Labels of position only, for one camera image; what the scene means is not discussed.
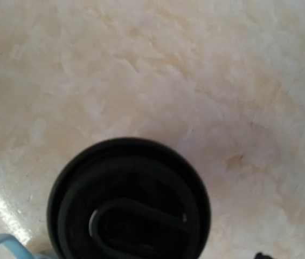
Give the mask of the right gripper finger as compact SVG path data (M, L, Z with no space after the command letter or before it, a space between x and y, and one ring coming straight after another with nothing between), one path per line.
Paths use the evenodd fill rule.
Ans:
M271 256L268 255L268 254L264 254L264 253L262 253L262 252L258 252L258 253L255 255L254 259L274 259L274 258L271 257Z

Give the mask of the black plastic cup lid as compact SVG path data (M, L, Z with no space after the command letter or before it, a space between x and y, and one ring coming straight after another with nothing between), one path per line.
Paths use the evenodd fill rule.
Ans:
M211 207L191 164L164 144L116 138L60 172L47 204L59 258L198 258Z

